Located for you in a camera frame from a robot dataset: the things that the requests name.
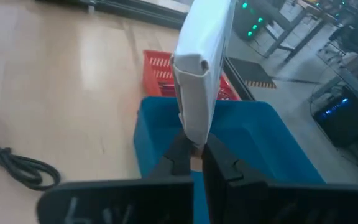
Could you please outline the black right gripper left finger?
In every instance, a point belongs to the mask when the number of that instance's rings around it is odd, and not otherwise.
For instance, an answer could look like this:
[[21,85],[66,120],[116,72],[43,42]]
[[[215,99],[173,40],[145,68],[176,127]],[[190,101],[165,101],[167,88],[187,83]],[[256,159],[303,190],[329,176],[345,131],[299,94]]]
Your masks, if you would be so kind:
[[69,182],[45,192],[39,223],[192,223],[193,143],[175,136],[149,176],[129,180]]

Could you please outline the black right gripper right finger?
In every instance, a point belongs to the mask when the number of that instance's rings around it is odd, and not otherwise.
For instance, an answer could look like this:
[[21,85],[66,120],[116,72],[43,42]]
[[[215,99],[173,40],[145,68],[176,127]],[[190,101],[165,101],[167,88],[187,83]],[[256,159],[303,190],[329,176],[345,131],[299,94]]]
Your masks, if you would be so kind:
[[202,153],[211,223],[358,224],[358,185],[269,179],[210,135]]

